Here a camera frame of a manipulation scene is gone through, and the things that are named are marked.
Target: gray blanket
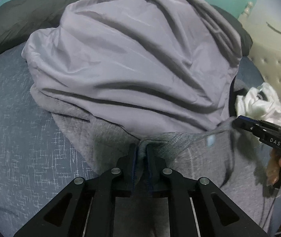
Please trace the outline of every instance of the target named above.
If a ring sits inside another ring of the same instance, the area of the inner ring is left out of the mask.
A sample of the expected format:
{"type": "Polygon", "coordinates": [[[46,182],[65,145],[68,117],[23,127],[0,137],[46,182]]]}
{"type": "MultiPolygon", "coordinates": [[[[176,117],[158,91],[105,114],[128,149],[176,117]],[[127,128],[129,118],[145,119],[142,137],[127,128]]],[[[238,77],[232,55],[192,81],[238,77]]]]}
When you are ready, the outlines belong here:
{"type": "Polygon", "coordinates": [[[237,31],[203,0],[80,0],[31,34],[34,85],[137,138],[210,131],[229,117],[237,31]]]}

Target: light blue spot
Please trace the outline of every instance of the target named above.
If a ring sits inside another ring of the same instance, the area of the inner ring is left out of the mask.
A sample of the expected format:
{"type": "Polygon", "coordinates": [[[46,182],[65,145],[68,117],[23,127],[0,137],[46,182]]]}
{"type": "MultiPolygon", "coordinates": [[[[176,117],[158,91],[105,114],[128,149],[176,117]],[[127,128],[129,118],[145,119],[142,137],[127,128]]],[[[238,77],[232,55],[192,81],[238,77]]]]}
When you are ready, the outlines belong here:
{"type": "Polygon", "coordinates": [[[215,135],[212,134],[210,136],[207,137],[207,146],[210,147],[215,143],[215,135]]]}

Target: white cloth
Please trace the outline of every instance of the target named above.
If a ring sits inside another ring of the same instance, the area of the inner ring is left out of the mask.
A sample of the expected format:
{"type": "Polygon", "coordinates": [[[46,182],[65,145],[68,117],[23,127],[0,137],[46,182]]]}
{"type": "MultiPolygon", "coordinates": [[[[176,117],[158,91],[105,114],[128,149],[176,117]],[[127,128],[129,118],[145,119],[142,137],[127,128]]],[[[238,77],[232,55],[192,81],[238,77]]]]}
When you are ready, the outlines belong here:
{"type": "Polygon", "coordinates": [[[238,95],[235,107],[237,116],[265,120],[281,126],[281,102],[276,91],[268,83],[263,83],[258,88],[252,87],[246,96],[238,95]],[[267,101],[260,98],[260,92],[264,92],[267,101]]]}

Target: bed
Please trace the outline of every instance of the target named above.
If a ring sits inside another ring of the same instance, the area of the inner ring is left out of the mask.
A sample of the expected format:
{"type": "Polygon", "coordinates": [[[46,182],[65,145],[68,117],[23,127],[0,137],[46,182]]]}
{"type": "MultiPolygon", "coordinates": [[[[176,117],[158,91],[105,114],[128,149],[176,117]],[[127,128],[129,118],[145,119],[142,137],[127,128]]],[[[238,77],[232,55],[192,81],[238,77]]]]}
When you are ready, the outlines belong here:
{"type": "MultiPolygon", "coordinates": [[[[59,130],[51,114],[34,102],[29,93],[33,81],[26,62],[21,58],[23,42],[29,34],[39,28],[57,26],[65,3],[61,6],[47,3],[52,6],[46,6],[46,12],[56,13],[49,20],[42,12],[36,14],[38,24],[35,25],[34,18],[17,14],[23,4],[31,6],[38,2],[13,0],[0,7],[3,32],[9,33],[5,41],[0,33],[0,232],[5,237],[13,236],[73,178],[96,176],[59,130]]],[[[220,12],[227,20],[232,20],[224,10],[220,12]]],[[[257,87],[267,81],[281,96],[281,50],[271,50],[267,46],[270,40],[262,39],[247,24],[247,12],[246,9],[239,17],[246,30],[239,29],[244,38],[245,53],[236,78],[248,87],[257,87]]],[[[240,28],[237,22],[231,24],[240,28]]],[[[261,151],[261,157],[266,164],[266,150],[261,151]]]]}

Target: triangular cutout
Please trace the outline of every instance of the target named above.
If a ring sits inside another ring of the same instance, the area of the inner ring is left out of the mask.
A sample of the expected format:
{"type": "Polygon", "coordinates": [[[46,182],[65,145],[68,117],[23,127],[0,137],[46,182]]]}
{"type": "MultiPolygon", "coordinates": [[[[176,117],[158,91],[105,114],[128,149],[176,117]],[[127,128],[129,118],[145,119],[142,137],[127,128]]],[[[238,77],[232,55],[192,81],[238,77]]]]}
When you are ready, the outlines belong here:
{"type": "Polygon", "coordinates": [[[223,226],[230,225],[239,220],[238,215],[216,193],[212,193],[211,196],[223,226]]]}
{"type": "Polygon", "coordinates": [[[69,202],[72,198],[71,193],[67,193],[45,216],[44,220],[55,225],[61,226],[66,210],[68,208],[69,202]]]}

